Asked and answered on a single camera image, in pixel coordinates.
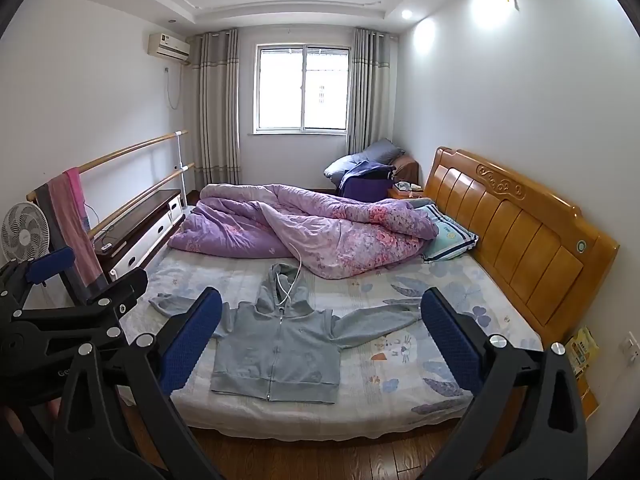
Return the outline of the yellow package by bed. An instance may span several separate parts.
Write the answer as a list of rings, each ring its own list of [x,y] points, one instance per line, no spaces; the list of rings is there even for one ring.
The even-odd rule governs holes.
[[[565,350],[575,376],[585,373],[600,352],[597,341],[587,326],[582,326],[570,337]]]

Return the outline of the purple pink floral duvet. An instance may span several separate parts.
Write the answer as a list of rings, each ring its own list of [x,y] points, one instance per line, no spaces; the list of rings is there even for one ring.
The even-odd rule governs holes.
[[[209,184],[169,239],[171,248],[220,258],[293,257],[341,280],[417,255],[438,226],[406,200],[363,203],[283,184]]]

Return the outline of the dark wood white tv cabinet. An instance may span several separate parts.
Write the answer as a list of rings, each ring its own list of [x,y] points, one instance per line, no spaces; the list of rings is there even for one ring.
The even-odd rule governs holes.
[[[94,241],[106,278],[114,282],[145,266],[183,217],[180,192],[159,190],[115,221]]]

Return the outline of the wooden double ballet barre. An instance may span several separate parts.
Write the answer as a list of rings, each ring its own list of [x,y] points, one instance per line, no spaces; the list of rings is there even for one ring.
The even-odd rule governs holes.
[[[88,237],[95,238],[115,221],[168,184],[186,190],[186,173],[193,165],[186,161],[183,138],[178,130],[141,141],[90,160],[77,168],[85,199],[82,208],[89,215]]]

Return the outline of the grey zip hoodie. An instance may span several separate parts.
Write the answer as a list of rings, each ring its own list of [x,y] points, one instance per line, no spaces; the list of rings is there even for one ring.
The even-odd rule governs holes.
[[[269,402],[333,404],[346,349],[402,330],[420,318],[416,304],[383,304],[338,316],[316,310],[299,268],[277,263],[254,302],[222,306],[210,390]]]

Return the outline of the white standing fan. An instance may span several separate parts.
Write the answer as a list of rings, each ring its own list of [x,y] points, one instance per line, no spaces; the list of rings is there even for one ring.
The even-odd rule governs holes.
[[[48,220],[32,202],[12,206],[1,223],[1,250],[6,260],[27,261],[47,255],[50,244]]]

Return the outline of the wooden bedside table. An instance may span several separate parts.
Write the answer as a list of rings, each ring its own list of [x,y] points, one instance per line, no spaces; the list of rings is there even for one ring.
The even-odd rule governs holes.
[[[395,182],[388,190],[387,196],[394,200],[414,200],[415,198],[423,198],[424,191],[420,185],[406,181]]]

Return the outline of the window with white frame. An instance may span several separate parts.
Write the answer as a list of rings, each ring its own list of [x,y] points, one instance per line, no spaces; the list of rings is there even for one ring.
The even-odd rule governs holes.
[[[254,131],[344,134],[349,76],[349,48],[316,44],[259,46]]]

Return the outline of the pink towel on barre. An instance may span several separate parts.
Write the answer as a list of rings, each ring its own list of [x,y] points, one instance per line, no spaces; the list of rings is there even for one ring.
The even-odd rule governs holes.
[[[73,249],[75,261],[63,272],[63,283],[75,304],[83,304],[107,285],[88,233],[85,195],[79,170],[70,168],[40,185],[35,201],[47,218],[50,248]]]

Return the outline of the blue grey pillow pile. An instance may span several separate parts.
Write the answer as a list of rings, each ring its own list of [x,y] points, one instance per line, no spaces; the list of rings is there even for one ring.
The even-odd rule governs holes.
[[[375,203],[386,199],[396,171],[394,161],[403,154],[390,140],[382,139],[362,152],[334,160],[323,174],[335,185],[339,196]]]

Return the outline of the wooden bed headboard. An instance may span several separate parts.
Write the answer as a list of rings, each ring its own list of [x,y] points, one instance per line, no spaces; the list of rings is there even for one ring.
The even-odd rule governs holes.
[[[542,341],[569,340],[611,270],[616,240],[550,188],[463,150],[436,151],[425,194],[477,235],[474,259]]]

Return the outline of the white wall socket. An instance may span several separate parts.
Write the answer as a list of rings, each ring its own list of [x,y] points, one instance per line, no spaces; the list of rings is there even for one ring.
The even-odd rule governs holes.
[[[640,358],[640,344],[633,333],[628,332],[620,343],[620,352],[626,360],[628,366],[633,366]]]

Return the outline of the white wall air conditioner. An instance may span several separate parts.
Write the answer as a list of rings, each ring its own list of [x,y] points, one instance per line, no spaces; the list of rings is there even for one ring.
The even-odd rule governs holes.
[[[190,58],[190,44],[164,32],[158,32],[149,36],[148,55],[186,63]]]

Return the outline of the left grey striped curtain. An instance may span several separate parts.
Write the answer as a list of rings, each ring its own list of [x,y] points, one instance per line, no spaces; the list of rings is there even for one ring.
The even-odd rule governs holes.
[[[192,38],[192,128],[197,188],[241,182],[239,32]]]

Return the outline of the right grey striped curtain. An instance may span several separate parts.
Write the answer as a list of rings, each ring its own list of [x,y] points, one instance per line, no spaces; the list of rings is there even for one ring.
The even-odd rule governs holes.
[[[388,32],[356,28],[350,61],[347,151],[355,154],[390,133],[393,40]]]

